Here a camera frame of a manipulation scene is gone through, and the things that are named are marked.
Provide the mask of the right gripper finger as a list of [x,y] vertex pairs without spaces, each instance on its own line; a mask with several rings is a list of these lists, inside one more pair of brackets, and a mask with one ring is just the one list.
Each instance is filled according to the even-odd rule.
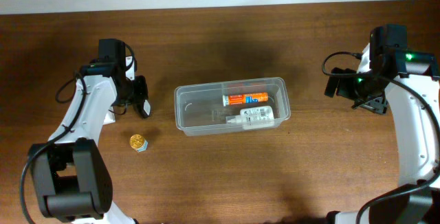
[[388,101],[385,96],[376,96],[369,98],[367,100],[359,100],[355,101],[354,105],[351,107],[352,109],[366,109],[371,113],[375,113],[378,115],[384,115],[388,109]]
[[338,85],[339,85],[339,81],[340,81],[340,79],[338,77],[335,77],[335,76],[329,77],[329,79],[327,81],[327,86],[324,90],[324,94],[327,97],[330,97],[330,98],[334,97],[336,90],[338,88]]

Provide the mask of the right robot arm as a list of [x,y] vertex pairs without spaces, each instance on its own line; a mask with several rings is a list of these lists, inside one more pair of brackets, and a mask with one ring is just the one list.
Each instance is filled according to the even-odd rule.
[[324,74],[324,94],[353,101],[353,109],[383,115],[391,110],[399,153],[398,187],[356,212],[332,211],[327,223],[439,222],[439,66],[434,54],[408,47],[407,28],[371,30],[356,70]]

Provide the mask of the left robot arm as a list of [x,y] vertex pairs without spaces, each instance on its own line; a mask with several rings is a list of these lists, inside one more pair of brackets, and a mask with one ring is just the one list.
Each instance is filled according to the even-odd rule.
[[98,56],[75,72],[70,106],[48,141],[33,144],[19,182],[22,213],[33,223],[25,202],[25,178],[32,176],[39,210],[62,223],[136,223],[113,201],[113,184],[98,142],[112,107],[133,106],[151,114],[144,76],[136,76],[134,51],[116,38],[101,39]]

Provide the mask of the dark bottle white cap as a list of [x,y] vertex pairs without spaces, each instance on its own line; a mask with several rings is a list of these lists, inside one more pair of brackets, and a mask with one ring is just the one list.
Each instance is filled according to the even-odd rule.
[[151,115],[151,105],[148,100],[139,101],[133,105],[133,108],[142,119],[146,119]]

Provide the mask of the orange tablet tube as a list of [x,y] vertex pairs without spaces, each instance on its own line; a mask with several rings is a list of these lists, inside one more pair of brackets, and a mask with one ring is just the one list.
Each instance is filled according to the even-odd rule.
[[224,107],[230,105],[238,105],[238,104],[267,102],[268,100],[269,100],[269,95],[267,92],[244,93],[244,94],[222,96],[222,103]]

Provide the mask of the white spray bottle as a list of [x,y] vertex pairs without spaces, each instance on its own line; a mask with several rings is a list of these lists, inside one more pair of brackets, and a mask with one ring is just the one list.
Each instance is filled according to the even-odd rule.
[[240,114],[228,116],[227,124],[241,125],[243,130],[269,128],[275,125],[271,106],[241,109]]

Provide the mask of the small jar gold lid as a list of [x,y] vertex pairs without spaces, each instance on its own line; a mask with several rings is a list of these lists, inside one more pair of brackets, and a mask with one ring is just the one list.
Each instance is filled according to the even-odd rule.
[[148,142],[142,135],[132,135],[129,139],[129,144],[133,150],[140,153],[147,149]]

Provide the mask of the white Panadol box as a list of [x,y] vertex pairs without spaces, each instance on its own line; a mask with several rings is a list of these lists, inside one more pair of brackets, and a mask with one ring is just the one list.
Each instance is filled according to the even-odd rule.
[[107,124],[112,124],[116,121],[116,115],[114,113],[112,113],[111,111],[107,111],[106,115],[104,117],[104,121],[103,124],[107,125]]

